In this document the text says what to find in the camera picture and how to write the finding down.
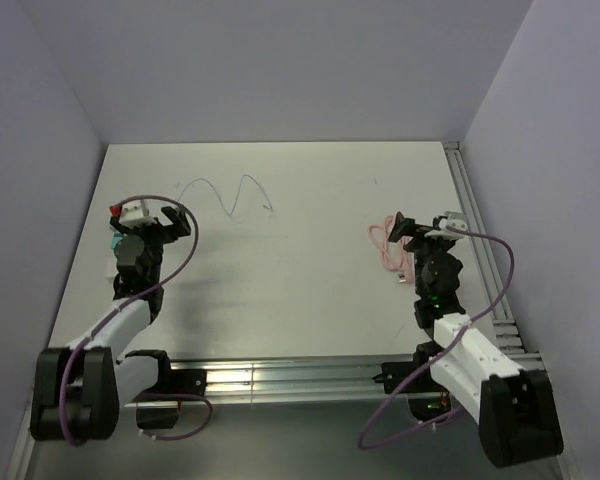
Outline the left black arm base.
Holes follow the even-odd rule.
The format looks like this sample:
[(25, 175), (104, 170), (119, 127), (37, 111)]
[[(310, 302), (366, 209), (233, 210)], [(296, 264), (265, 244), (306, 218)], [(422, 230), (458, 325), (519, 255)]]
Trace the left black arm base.
[(207, 371), (202, 368), (175, 368), (163, 350), (135, 350), (125, 355), (130, 358), (150, 358), (157, 361), (158, 380), (155, 386), (141, 392), (141, 402), (157, 401), (159, 395), (172, 395), (176, 406), (167, 408), (136, 408), (136, 425), (143, 430), (171, 430), (176, 426), (182, 411), (185, 395), (205, 396)]

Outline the teal plug adapter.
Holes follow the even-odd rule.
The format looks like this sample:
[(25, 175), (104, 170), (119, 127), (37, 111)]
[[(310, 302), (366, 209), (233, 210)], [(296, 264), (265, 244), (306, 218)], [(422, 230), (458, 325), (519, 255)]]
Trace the teal plug adapter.
[(112, 233), (111, 244), (110, 244), (110, 248), (112, 251), (115, 250), (117, 244), (122, 240), (122, 238), (123, 238), (123, 234), (121, 234), (119, 232)]

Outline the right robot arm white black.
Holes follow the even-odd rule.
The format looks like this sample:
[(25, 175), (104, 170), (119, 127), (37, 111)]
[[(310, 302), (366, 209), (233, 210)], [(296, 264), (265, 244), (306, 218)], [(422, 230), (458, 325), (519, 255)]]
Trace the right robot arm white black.
[(384, 364), (375, 380), (389, 395), (438, 389), (453, 396), (476, 421), (483, 451), (498, 468), (556, 457), (564, 440), (548, 375), (499, 350), (458, 299), (463, 264), (450, 251), (469, 233), (459, 213), (429, 225), (396, 214), (388, 240), (413, 256), (414, 313), (429, 340), (411, 361)]

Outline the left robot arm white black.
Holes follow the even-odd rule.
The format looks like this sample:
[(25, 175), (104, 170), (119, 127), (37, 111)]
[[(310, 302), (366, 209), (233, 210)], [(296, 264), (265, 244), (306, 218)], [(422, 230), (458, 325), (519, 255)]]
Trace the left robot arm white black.
[(114, 432), (121, 408), (142, 392), (163, 399), (175, 386), (165, 352), (123, 353), (162, 308), (166, 278), (164, 247), (200, 236), (198, 222), (183, 204), (164, 198), (164, 225), (149, 214), (144, 196), (110, 208), (120, 234), (113, 249), (117, 273), (110, 310), (84, 334), (37, 358), (29, 432), (37, 441), (64, 440), (81, 446)]

